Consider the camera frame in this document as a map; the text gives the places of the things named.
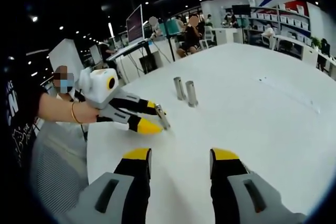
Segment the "black pole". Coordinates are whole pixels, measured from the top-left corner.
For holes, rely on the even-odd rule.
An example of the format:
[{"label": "black pole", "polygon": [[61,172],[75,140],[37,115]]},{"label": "black pole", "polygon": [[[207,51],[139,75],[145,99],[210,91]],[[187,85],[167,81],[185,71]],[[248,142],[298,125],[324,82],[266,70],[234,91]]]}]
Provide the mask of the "black pole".
[{"label": "black pole", "polygon": [[166,18],[164,17],[162,8],[160,8],[160,12],[161,12],[162,20],[163,20],[163,26],[164,26],[164,29],[166,30],[166,38],[168,39],[168,43],[169,43],[169,47],[170,47],[170,52],[172,53],[173,61],[175,61],[175,56],[174,56],[174,52],[173,52],[173,48],[172,48],[172,43],[170,42],[170,38],[171,38],[171,36],[169,35],[168,28],[167,28],[167,25],[166,25],[166,21],[167,21],[168,19],[166,19]]}]

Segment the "white tabletop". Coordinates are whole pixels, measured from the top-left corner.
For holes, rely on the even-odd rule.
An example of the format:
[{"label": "white tabletop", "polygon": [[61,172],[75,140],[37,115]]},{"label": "white tabletop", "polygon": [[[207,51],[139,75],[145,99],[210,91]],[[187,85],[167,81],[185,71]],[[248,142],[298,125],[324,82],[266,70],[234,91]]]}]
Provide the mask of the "white tabletop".
[{"label": "white tabletop", "polygon": [[300,46],[303,46],[303,47],[308,47],[307,44],[305,44],[304,42],[302,41],[299,41],[297,39],[293,39],[293,38],[289,38],[287,36],[283,36],[283,35],[274,35],[274,37],[280,39],[280,40],[287,40],[287,41],[290,41],[294,44],[297,44],[297,45],[300,45]]},{"label": "white tabletop", "polygon": [[[194,81],[197,108],[176,98],[176,76],[183,83]],[[171,129],[146,136],[109,123],[90,125],[89,183],[113,172],[125,152],[152,148],[148,224],[214,223],[212,147],[237,153],[293,212],[308,214],[332,181],[336,82],[291,56],[225,44],[146,74],[124,89],[160,103]]]}]

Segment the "blue stripe on wall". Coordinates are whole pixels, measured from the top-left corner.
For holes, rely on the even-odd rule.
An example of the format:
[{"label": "blue stripe on wall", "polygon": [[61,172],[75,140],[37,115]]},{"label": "blue stripe on wall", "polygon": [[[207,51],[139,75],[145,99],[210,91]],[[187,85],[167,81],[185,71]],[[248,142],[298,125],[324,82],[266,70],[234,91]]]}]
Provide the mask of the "blue stripe on wall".
[{"label": "blue stripe on wall", "polygon": [[271,2],[272,0],[264,0],[262,3],[259,5],[260,7],[265,6],[267,3]]}]

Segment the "hand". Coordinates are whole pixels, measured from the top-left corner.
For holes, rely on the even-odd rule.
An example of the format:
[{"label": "hand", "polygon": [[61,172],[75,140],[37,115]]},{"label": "hand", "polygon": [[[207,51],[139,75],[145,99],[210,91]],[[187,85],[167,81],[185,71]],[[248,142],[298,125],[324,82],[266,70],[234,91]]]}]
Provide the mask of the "hand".
[{"label": "hand", "polygon": [[73,105],[74,115],[80,123],[95,123],[99,110],[91,107],[87,102],[79,102]]}]

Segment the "shelf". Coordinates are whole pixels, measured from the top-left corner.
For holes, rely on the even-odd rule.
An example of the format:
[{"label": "shelf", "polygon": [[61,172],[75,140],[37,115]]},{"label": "shelf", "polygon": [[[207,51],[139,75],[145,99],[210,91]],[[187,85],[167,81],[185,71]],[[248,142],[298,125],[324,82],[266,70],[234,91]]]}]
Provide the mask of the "shelf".
[{"label": "shelf", "polygon": [[266,10],[277,10],[276,8],[271,8],[271,7],[262,7],[262,6],[255,6],[255,7],[251,7],[251,9],[266,9]]},{"label": "shelf", "polygon": [[302,14],[299,14],[299,13],[291,12],[290,10],[282,10],[282,9],[279,9],[279,12],[290,13],[290,14],[293,14],[293,15],[296,15],[296,16],[300,16],[300,17],[309,19],[309,17],[306,16],[306,15],[302,15]]},{"label": "shelf", "polygon": [[272,23],[277,23],[277,21],[272,21],[270,19],[264,19],[264,18],[248,18],[248,19],[255,19],[255,20],[262,20],[262,21],[268,21],[268,22],[272,22]]},{"label": "shelf", "polygon": [[298,28],[300,30],[303,30],[303,31],[307,31],[309,33],[311,33],[310,30],[306,30],[306,29],[303,29],[302,27],[298,27],[298,26],[295,26],[295,25],[291,25],[291,24],[288,24],[288,23],[284,23],[284,22],[280,22],[282,25],[285,25],[285,26],[291,26],[291,27],[295,27],[295,28]]}]

